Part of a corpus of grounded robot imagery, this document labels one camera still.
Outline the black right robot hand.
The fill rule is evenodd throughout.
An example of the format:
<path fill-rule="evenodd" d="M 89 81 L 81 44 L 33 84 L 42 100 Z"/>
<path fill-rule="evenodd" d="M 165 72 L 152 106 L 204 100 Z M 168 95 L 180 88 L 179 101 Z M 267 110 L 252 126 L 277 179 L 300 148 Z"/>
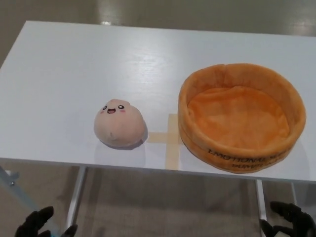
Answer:
<path fill-rule="evenodd" d="M 266 220 L 260 219 L 260 227 L 266 237 L 316 237 L 316 224 L 302 209 L 292 203 L 271 201 L 273 212 L 292 224 L 292 228 L 272 226 Z"/>

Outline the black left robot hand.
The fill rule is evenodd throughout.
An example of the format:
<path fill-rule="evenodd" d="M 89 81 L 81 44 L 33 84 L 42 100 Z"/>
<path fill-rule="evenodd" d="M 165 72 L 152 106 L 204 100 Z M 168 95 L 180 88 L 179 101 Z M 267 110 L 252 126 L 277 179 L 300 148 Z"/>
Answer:
<path fill-rule="evenodd" d="M 47 206 L 41 210 L 33 211 L 27 216 L 25 222 L 20 225 L 16 232 L 15 237 L 52 237 L 52 232 L 46 230 L 40 233 L 40 229 L 48 222 L 53 216 L 53 206 Z"/>

